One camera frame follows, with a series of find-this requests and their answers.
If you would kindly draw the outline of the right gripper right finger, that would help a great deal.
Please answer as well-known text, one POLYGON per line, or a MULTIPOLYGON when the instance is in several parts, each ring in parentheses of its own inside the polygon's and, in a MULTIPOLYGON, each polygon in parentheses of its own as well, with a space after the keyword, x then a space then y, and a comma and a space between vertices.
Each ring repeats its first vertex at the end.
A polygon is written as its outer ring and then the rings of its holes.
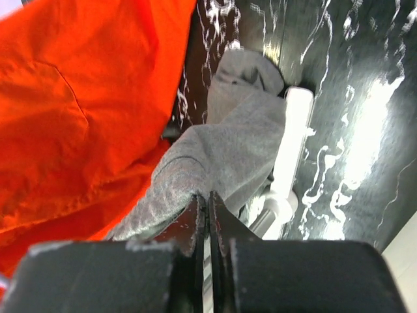
POLYGON ((392 274, 358 241, 264 241, 208 199, 215 312, 405 312, 392 274))

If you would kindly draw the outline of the orange shorts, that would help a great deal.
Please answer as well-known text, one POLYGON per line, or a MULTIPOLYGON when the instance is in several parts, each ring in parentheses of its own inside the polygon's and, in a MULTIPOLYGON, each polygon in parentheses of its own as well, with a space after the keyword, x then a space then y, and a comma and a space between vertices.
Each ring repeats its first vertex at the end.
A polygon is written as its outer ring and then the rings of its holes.
POLYGON ((1 272, 100 240, 150 185, 195 1, 33 1, 1 21, 1 272))

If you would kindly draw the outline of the grey shorts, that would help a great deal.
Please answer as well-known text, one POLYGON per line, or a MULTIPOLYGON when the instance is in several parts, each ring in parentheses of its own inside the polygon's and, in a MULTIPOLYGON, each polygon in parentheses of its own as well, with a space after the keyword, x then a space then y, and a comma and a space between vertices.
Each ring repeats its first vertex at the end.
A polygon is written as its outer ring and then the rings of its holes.
POLYGON ((260 52, 227 50, 208 89, 206 123, 167 150, 145 195, 108 239, 164 226, 194 196, 208 199, 213 191, 237 214, 273 170, 285 130, 283 88, 277 66, 260 52))

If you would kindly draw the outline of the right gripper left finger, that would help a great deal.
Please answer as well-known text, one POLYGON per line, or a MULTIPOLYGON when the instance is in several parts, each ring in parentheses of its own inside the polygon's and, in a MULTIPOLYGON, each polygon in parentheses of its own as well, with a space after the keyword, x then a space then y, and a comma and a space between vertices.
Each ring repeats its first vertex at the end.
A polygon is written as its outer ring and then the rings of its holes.
POLYGON ((33 245, 2 312, 202 312, 204 201, 154 239, 33 245))

